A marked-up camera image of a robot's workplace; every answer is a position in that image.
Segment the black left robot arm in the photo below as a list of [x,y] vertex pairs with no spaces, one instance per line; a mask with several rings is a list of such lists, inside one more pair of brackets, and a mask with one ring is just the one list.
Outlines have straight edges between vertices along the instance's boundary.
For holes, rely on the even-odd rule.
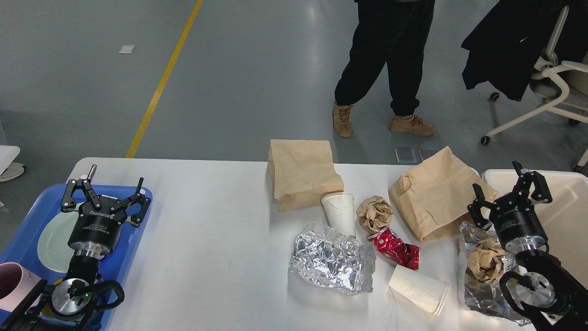
[[46,189],[1,254],[3,331],[98,331],[124,301],[153,194],[95,172]]

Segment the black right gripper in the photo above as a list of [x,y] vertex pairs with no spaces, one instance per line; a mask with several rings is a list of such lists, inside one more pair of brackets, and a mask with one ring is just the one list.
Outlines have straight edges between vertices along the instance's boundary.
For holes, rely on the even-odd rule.
[[[553,198],[543,175],[523,168],[518,161],[512,161],[512,165],[518,176],[512,193],[503,195],[493,204],[486,200],[481,186],[473,183],[476,198],[468,205],[468,212],[479,229],[488,231],[491,222],[494,224],[502,249],[519,253],[524,250],[523,245],[538,249],[548,242],[534,204],[552,203]],[[489,219],[483,217],[482,207],[491,209]]]

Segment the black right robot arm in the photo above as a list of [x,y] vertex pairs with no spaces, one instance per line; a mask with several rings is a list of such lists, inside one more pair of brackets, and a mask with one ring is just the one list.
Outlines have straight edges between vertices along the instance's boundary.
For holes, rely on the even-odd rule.
[[547,182],[539,172],[513,161],[517,183],[506,195],[489,202],[481,186],[468,205],[477,228],[497,232],[502,249],[513,253],[525,274],[508,271],[500,289],[511,308],[528,318],[538,331],[585,331],[588,324],[588,292],[561,266],[558,258],[541,247],[548,237],[535,212],[535,205],[551,203]]

